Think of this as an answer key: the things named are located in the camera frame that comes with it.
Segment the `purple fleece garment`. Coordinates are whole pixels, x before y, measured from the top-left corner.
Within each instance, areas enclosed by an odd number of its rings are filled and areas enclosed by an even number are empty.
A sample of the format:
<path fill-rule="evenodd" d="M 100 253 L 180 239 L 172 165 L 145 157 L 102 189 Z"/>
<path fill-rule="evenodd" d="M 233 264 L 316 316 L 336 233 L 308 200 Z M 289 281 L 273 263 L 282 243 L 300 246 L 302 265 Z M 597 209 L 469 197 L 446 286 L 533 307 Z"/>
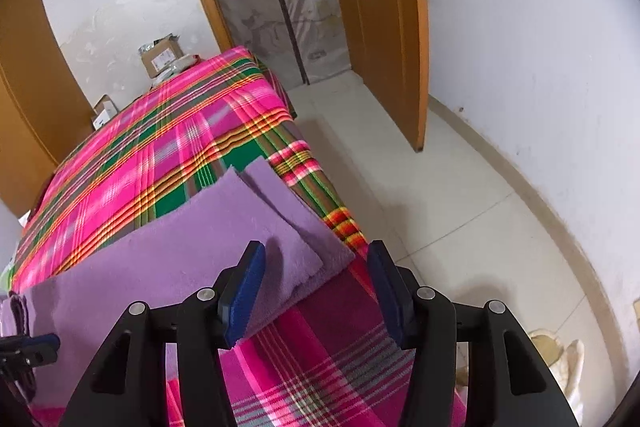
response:
<path fill-rule="evenodd" d="M 60 337 L 58 361 L 35 371 L 36 409 L 66 407 L 112 327 L 135 301 L 180 303 L 212 285 L 248 243 L 266 248 L 266 272 L 247 332 L 344 270 L 354 253 L 277 176 L 265 159 L 229 169 L 185 204 L 72 269 L 21 291 L 34 335 Z"/>

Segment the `pink green plaid tablecloth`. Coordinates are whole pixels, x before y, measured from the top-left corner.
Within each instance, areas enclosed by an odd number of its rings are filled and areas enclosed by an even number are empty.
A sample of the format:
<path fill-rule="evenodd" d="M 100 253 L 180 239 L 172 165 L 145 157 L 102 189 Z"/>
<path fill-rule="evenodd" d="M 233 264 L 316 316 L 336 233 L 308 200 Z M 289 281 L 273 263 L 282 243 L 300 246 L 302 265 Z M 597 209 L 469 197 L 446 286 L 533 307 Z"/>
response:
<path fill-rule="evenodd" d="M 238 46 L 138 98 L 61 164 L 30 217 L 9 286 L 26 291 L 263 159 L 355 260 L 221 358 L 242 426 L 393 426 L 413 355 L 387 334 L 367 242 L 294 122 L 276 77 Z"/>

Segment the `white sack on floor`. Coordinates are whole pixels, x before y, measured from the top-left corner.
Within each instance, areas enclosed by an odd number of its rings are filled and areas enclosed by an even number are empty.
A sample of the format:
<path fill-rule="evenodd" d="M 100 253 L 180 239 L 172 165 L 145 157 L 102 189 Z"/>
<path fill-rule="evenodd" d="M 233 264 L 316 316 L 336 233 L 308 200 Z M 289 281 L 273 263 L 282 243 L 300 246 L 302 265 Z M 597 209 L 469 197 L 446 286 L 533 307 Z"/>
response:
<path fill-rule="evenodd" d="M 530 340 L 544 359 L 572 409 L 578 425 L 584 420 L 584 403 L 580 393 L 580 382 L 585 364 L 585 345 L 575 339 L 568 345 L 560 337 L 547 329 L 535 329 L 529 334 Z"/>

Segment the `white cardboard box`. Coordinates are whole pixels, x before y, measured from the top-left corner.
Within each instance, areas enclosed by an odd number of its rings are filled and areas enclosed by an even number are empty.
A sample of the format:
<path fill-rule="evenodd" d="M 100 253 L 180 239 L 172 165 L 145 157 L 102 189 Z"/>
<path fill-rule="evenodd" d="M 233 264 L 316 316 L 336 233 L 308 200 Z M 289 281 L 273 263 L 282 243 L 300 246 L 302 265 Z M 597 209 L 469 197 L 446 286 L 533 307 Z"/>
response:
<path fill-rule="evenodd" d="M 93 106 L 93 110 L 94 117 L 92 125 L 94 130 L 99 130 L 118 114 L 115 103 L 107 94 L 104 94 L 102 98 L 99 99 L 99 102 Z"/>

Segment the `wooden wardrobe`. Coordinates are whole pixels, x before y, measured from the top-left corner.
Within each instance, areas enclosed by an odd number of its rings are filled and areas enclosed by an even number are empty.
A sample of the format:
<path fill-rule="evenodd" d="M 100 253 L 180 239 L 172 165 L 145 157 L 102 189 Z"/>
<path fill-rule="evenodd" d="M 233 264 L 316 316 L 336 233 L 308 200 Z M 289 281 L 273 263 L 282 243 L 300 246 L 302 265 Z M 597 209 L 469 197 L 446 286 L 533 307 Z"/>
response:
<path fill-rule="evenodd" d="M 1 200 L 15 217 L 93 132 L 92 117 L 42 0 L 1 0 Z"/>

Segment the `brown cardboard box with label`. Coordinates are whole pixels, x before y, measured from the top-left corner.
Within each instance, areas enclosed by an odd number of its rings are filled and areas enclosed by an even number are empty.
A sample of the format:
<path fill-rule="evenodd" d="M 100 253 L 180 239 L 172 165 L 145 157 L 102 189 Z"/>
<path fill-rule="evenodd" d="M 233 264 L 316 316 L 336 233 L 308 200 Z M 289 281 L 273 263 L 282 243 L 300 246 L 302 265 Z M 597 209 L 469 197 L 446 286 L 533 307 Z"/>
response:
<path fill-rule="evenodd" d="M 178 43 L 178 37 L 168 34 L 165 37 L 145 43 L 138 49 L 141 62 L 150 78 L 155 78 L 184 53 Z"/>

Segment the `wooden door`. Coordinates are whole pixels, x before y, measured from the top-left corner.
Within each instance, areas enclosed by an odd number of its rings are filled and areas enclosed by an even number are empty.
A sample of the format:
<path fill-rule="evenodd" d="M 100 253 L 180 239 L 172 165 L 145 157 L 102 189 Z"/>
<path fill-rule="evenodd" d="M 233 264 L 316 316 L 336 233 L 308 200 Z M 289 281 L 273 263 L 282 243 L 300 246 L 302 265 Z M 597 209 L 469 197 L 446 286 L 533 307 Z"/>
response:
<path fill-rule="evenodd" d="M 427 0 L 338 1 L 352 69 L 420 152 L 430 72 Z"/>

